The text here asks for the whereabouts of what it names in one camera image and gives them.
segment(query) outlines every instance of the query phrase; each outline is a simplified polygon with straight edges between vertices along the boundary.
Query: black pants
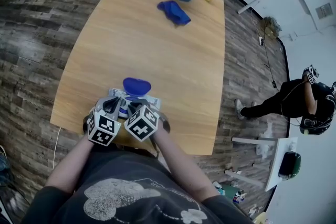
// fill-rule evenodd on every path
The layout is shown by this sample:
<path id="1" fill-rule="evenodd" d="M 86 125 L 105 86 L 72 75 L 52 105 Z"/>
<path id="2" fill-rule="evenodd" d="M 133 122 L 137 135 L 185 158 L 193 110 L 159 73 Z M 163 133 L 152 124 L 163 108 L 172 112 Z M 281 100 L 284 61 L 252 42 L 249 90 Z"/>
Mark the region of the black pants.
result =
<path id="1" fill-rule="evenodd" d="M 281 115 L 281 101 L 281 94 L 277 93 L 275 96 L 265 100 L 261 105 L 256 105 L 251 108 L 243 108 L 240 113 L 247 118 L 259 118 L 271 113 Z"/>

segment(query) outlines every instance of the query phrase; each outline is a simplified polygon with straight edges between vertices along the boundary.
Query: white cable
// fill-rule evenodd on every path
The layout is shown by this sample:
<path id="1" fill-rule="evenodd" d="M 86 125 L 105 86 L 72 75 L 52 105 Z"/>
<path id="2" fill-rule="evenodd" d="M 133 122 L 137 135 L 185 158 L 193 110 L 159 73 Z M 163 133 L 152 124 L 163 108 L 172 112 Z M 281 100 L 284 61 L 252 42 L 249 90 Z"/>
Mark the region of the white cable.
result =
<path id="1" fill-rule="evenodd" d="M 291 124 L 291 125 L 293 125 L 293 126 L 296 126 L 296 127 L 301 127 L 301 124 L 300 124 L 300 125 L 295 125 L 295 124 L 291 123 L 290 121 L 288 121 L 284 115 L 282 115 L 282 116 L 283 116 L 283 118 L 284 118 L 289 124 Z M 320 127 L 322 127 L 322 128 L 323 128 L 323 127 L 327 127 L 328 125 L 326 125 L 326 126 L 323 126 L 323 125 L 324 125 L 328 120 L 329 120 L 329 119 L 327 119 L 325 122 L 322 122 L 319 126 L 316 126 L 316 127 L 313 127 L 313 128 L 306 128 L 306 130 L 314 130 L 314 129 L 316 129 L 316 128 L 320 128 Z"/>
<path id="2" fill-rule="evenodd" d="M 258 21 L 256 20 L 252 20 L 252 11 L 254 10 L 254 8 L 259 4 L 259 2 L 251 9 L 251 12 L 250 12 L 250 19 L 251 19 L 251 22 L 253 23 L 254 27 L 256 28 L 258 34 L 259 34 L 259 37 L 261 37 L 261 34 L 259 33 L 259 30 L 256 26 L 256 24 L 258 23 Z"/>
<path id="3" fill-rule="evenodd" d="M 57 142 L 58 142 L 58 136 L 59 132 L 61 131 L 62 127 L 59 128 L 58 133 L 57 133 L 57 138 L 56 138 L 56 144 L 55 144 L 55 149 L 54 149 L 54 160 L 52 161 L 52 169 L 54 170 L 54 165 L 55 165 L 55 155 L 56 155 L 56 147 L 57 147 Z"/>
<path id="4" fill-rule="evenodd" d="M 295 125 L 295 124 L 293 124 L 293 123 L 291 123 L 290 121 L 288 121 L 287 119 L 286 119 L 286 117 L 283 115 L 283 112 L 282 112 L 282 102 L 284 102 L 284 100 L 288 97 L 288 95 L 290 95 L 291 94 L 291 92 L 293 91 L 293 90 L 295 90 L 295 88 L 297 87 L 297 86 L 300 86 L 301 84 L 303 84 L 303 83 L 305 83 L 305 81 L 303 81 L 303 82 L 301 82 L 300 84 L 297 84 L 288 94 L 287 94 L 287 96 L 281 101 L 281 103 L 280 103 L 280 109 L 281 109 L 281 115 L 283 116 L 283 118 L 289 123 L 289 124 L 291 124 L 291 125 L 293 125 L 293 126 L 296 126 L 296 127 L 300 127 L 300 125 Z"/>
<path id="5" fill-rule="evenodd" d="M 312 34 L 315 34 L 315 33 L 317 33 L 317 32 L 319 32 L 321 35 L 324 35 L 323 34 L 323 30 L 325 30 L 325 29 L 327 29 L 327 28 L 329 28 L 329 27 L 336 27 L 336 25 L 329 25 L 329 26 L 327 26 L 327 27 L 325 27 L 325 28 L 322 28 L 321 30 L 316 30 L 316 31 L 314 31 L 314 32 L 310 32 L 310 33 L 308 33 L 308 34 L 304 34 L 304 35 L 296 35 L 297 37 L 305 37 L 305 36 L 310 36 L 310 35 L 312 35 Z"/>

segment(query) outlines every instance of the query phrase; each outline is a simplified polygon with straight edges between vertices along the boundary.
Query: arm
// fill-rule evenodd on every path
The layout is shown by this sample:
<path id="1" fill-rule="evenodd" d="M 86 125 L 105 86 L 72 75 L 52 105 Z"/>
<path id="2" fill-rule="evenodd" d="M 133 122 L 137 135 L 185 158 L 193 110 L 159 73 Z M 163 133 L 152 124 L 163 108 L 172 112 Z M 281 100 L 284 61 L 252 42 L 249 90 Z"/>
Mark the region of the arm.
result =
<path id="1" fill-rule="evenodd" d="M 73 193 L 83 167 L 93 148 L 93 143 L 84 135 L 78 144 L 56 166 L 49 176 L 46 187 L 56 187 L 66 193 Z"/>
<path id="2" fill-rule="evenodd" d="M 170 138 L 159 121 L 159 128 L 154 134 L 154 140 L 167 165 L 179 185 L 195 200 L 204 201 L 209 197 L 219 195 L 217 189 L 202 172 L 202 170 L 185 154 Z"/>
<path id="3" fill-rule="evenodd" d="M 311 88 L 311 84 L 308 81 L 307 75 L 303 74 L 303 80 L 305 81 L 304 85 L 304 100 L 306 102 L 306 107 L 308 110 L 308 113 L 311 115 L 315 115 L 316 110 L 317 110 L 317 100 L 315 100 L 314 95 L 313 95 L 313 90 Z"/>

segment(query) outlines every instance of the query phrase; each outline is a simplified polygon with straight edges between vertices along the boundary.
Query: table leg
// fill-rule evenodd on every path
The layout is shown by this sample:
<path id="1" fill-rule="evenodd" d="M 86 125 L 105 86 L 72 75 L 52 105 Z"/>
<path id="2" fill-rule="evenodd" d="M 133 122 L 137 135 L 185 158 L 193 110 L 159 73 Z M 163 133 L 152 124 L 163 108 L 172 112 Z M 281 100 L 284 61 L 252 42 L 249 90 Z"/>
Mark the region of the table leg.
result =
<path id="1" fill-rule="evenodd" d="M 259 140 L 269 140 L 269 141 L 278 141 L 277 138 L 267 138 L 267 137 L 259 137 Z"/>
<path id="2" fill-rule="evenodd" d="M 251 3 L 247 4 L 245 7 L 242 7 L 240 10 L 238 10 L 237 13 L 240 14 L 240 13 L 244 12 L 245 10 L 250 8 L 253 4 L 255 4 L 258 1 L 259 0 L 253 0 Z"/>
<path id="3" fill-rule="evenodd" d="M 238 175 L 238 174 L 236 174 L 236 173 L 234 173 L 232 171 L 229 171 L 229 170 L 225 170 L 225 174 L 229 175 L 231 177 L 235 177 L 235 178 L 237 178 L 239 180 L 245 181 L 247 183 L 256 185 L 256 186 L 258 186 L 260 188 L 265 188 L 265 185 L 266 185 L 264 182 L 261 182 L 261 181 L 258 181 L 258 180 L 254 180 L 254 179 L 248 178 L 246 176 Z"/>
<path id="4" fill-rule="evenodd" d="M 258 168 L 258 169 L 261 169 L 261 170 L 265 170 L 265 171 L 269 171 L 269 166 L 264 166 L 264 165 L 253 163 L 252 167 L 255 167 L 255 168 Z"/>
<path id="5" fill-rule="evenodd" d="M 259 139 L 256 140 L 256 139 L 237 138 L 237 137 L 233 137 L 232 142 L 255 144 L 255 145 L 269 145 L 269 146 L 275 146 L 277 144 L 277 141 L 274 140 L 259 140 Z"/>

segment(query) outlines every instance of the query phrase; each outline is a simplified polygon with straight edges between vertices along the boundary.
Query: blue cloth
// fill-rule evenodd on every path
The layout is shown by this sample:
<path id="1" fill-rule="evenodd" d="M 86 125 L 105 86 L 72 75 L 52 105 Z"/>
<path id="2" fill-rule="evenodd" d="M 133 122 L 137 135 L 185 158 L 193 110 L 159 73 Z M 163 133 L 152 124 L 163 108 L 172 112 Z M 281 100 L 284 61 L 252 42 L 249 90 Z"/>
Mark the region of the blue cloth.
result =
<path id="1" fill-rule="evenodd" d="M 0 186 L 8 185 L 12 180 L 10 166 L 5 155 L 0 154 Z"/>
<path id="2" fill-rule="evenodd" d="M 163 10 L 167 18 L 176 25 L 186 25 L 191 21 L 189 16 L 186 15 L 175 1 L 160 2 L 157 8 Z"/>

